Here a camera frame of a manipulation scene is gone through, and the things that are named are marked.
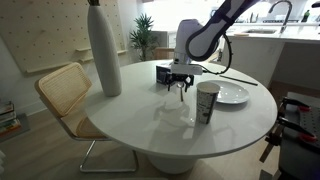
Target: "white plate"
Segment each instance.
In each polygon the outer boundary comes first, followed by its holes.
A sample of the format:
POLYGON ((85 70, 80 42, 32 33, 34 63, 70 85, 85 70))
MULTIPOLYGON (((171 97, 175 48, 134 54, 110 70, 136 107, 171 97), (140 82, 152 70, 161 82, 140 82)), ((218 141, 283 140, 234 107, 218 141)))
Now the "white plate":
POLYGON ((249 92, 237 84, 219 80, 212 80, 210 82, 220 86, 220 92, 217 99, 217 102, 219 103, 240 104, 249 99, 249 92))

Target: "red object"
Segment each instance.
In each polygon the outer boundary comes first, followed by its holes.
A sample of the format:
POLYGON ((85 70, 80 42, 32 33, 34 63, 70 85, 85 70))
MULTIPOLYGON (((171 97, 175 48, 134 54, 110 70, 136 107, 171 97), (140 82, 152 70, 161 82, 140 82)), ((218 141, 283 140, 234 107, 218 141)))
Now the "red object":
POLYGON ((300 133, 299 138, 301 140, 307 141, 307 142, 316 142, 317 141, 317 137, 316 136, 309 136, 303 133, 300 133))
POLYGON ((299 110, 302 112, 309 112, 311 111, 311 107, 305 107, 305 106, 298 106, 299 110))

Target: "white round table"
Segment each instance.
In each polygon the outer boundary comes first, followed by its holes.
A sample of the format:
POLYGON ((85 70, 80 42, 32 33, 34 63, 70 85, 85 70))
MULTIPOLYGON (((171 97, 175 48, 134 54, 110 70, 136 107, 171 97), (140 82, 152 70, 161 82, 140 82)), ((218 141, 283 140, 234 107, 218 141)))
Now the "white round table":
MULTIPOLYGON (((99 80, 86 98, 88 117, 105 135, 148 155, 150 162, 166 173, 191 169, 199 158, 220 156, 241 150, 262 138, 273 126, 277 106, 270 92, 253 78, 229 69, 224 75, 255 82, 258 86, 212 74, 195 76, 194 85, 180 101, 180 89, 156 83, 156 65, 148 61, 121 68, 122 93, 105 97, 99 80), (196 84, 223 80, 249 92, 241 104, 217 103, 208 125, 195 122, 196 84)), ((201 63, 211 71, 225 67, 201 63)))

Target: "table pedestal base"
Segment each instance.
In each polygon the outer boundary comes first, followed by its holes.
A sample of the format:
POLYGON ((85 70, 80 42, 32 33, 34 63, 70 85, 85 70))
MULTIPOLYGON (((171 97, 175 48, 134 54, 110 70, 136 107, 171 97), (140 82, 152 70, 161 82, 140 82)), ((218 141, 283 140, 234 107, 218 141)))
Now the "table pedestal base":
POLYGON ((149 161, 162 172, 180 174, 190 170, 198 159, 173 159, 147 155, 149 161))

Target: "faucet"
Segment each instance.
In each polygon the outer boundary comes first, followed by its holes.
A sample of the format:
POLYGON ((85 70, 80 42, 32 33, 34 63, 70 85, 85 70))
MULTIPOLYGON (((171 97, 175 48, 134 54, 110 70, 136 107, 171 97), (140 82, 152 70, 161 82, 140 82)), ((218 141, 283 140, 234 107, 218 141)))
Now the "faucet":
POLYGON ((288 22, 288 19, 289 19, 291 10, 292 10, 292 3, 291 3, 290 1, 288 1, 288 0, 280 0, 280 1, 275 2, 275 3, 271 6, 271 8, 270 8, 270 10, 269 10, 269 13, 272 13, 273 8, 274 8, 277 4, 282 3, 282 2, 288 3, 289 9, 288 9, 288 12, 287 12, 287 15, 286 15, 286 19, 284 20, 284 22, 283 22, 283 24, 282 24, 280 33, 283 33, 284 30, 286 30, 286 28, 287 28, 287 22, 288 22))

